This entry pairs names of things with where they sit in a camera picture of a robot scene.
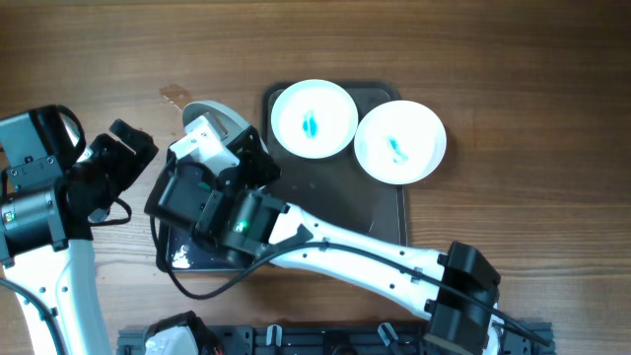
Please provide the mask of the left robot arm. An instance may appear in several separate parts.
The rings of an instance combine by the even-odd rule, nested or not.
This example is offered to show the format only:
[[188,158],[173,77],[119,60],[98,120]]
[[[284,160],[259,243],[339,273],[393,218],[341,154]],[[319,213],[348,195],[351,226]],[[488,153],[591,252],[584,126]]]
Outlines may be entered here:
[[20,303],[37,354],[109,354],[96,287],[93,230],[158,153],[118,119],[92,143],[66,106],[1,121],[2,286]]

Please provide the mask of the white plate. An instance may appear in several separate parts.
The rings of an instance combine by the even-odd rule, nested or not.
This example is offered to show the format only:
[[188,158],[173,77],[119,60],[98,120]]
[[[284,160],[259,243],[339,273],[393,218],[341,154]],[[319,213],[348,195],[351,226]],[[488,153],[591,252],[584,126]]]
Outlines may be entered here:
[[250,123],[242,118],[236,111],[228,106],[214,101],[196,101],[187,104],[182,111],[182,124],[185,127],[190,121],[199,115],[210,112],[213,114],[223,114],[234,122],[238,123],[245,130],[250,128]]
[[276,140],[291,154],[324,159],[340,153],[352,141],[359,111],[341,86],[309,79],[282,91],[272,105],[270,124]]
[[447,151],[447,129],[427,106],[391,101],[362,118],[354,138],[361,168],[372,178],[406,185],[428,177]]

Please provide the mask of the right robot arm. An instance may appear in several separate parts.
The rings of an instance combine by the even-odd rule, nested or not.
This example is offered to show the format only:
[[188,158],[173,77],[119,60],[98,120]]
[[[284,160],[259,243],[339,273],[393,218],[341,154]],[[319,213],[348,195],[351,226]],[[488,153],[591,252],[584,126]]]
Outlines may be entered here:
[[146,213],[188,231],[248,276],[264,264],[321,273],[383,296],[428,324],[427,343],[455,354],[499,354],[511,335],[551,340],[498,307],[500,274],[471,246],[447,252],[406,248],[331,225],[270,195],[280,168],[254,128],[230,142],[214,132],[189,138],[191,153],[170,156]]

